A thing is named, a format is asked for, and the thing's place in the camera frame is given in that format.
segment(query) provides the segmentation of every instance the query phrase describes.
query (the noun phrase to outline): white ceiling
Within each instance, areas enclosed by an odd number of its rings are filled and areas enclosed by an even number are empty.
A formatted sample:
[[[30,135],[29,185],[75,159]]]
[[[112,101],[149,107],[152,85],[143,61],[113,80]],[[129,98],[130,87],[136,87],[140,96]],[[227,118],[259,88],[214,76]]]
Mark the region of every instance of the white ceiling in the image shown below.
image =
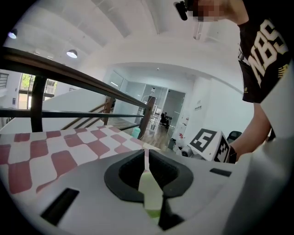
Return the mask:
[[[19,23],[17,39],[5,46],[37,52],[43,57],[78,68],[95,51],[125,38],[172,37],[205,42],[236,44],[236,26],[230,22],[199,24],[189,17],[182,21],[175,0],[40,0]],[[66,55],[76,49],[78,58]]]

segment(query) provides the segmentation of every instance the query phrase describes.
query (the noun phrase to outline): ceiling light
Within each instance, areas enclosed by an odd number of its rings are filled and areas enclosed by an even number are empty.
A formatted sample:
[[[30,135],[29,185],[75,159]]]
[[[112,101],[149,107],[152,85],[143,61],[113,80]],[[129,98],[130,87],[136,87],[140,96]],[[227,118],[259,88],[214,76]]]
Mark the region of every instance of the ceiling light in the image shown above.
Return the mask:
[[[8,37],[12,38],[12,39],[16,39],[17,38],[17,29],[14,28],[12,31],[10,31],[8,33]]]
[[[115,83],[113,83],[113,82],[110,82],[110,83],[112,83],[112,84],[115,85],[115,86],[118,86],[117,84],[115,84]]]
[[[67,53],[66,53],[69,57],[72,57],[72,58],[78,58],[78,53],[76,50],[69,50]]]

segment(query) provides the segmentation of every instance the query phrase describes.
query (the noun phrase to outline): doorway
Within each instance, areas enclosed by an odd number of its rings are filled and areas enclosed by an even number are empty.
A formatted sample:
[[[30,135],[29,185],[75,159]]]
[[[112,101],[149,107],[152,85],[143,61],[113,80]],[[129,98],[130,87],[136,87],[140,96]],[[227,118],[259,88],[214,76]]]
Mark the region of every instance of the doorway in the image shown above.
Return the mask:
[[[167,134],[172,137],[175,126],[179,120],[186,94],[183,92],[169,90],[163,107],[163,113],[166,112],[166,119],[169,121]]]

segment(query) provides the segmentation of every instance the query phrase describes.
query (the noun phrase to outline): desk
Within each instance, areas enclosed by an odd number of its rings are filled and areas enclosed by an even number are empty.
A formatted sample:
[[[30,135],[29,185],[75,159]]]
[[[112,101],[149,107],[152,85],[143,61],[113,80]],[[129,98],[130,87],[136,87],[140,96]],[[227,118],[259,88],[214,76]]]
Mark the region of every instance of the desk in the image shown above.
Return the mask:
[[[81,164],[156,149],[113,126],[0,136],[0,176],[11,195],[30,203],[43,188]],[[149,171],[148,152],[145,170]]]

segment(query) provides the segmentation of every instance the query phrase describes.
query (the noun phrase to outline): wooden floor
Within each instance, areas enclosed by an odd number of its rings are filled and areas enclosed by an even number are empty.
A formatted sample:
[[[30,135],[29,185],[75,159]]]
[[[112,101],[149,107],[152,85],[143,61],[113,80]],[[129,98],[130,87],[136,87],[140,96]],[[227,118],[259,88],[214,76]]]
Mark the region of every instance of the wooden floor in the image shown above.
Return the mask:
[[[129,123],[126,120],[114,117],[108,120],[108,125],[112,125],[116,128],[122,128],[134,125],[133,123]],[[154,147],[157,147],[163,151],[167,151],[167,146],[169,144],[169,140],[171,137],[167,134],[168,129],[163,126],[157,126],[155,131],[146,130],[145,135],[141,139],[143,142],[148,143]],[[127,134],[132,134],[133,129],[124,130]]]

